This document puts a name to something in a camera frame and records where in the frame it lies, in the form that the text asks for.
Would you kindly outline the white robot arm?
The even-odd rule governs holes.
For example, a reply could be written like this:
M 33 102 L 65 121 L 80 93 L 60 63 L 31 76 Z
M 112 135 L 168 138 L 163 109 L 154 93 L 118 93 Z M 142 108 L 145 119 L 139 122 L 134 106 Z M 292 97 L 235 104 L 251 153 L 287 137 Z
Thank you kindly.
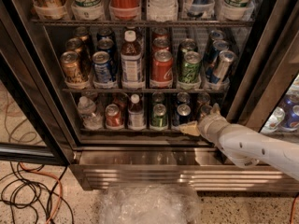
M 220 114 L 219 106 L 199 121 L 179 125 L 182 133 L 202 136 L 214 144 L 234 165 L 250 168 L 259 161 L 299 180 L 299 146 L 274 139 L 252 129 L 233 124 Z

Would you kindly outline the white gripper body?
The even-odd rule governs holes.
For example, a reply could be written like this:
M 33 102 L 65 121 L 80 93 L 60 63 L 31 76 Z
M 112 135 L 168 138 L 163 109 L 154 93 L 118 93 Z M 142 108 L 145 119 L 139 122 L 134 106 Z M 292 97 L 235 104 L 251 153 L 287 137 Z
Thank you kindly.
M 202 118 L 198 123 L 198 129 L 200 134 L 207 141 L 213 144 L 218 144 L 221 131 L 229 125 L 230 123 L 226 120 L 226 118 L 214 113 Z

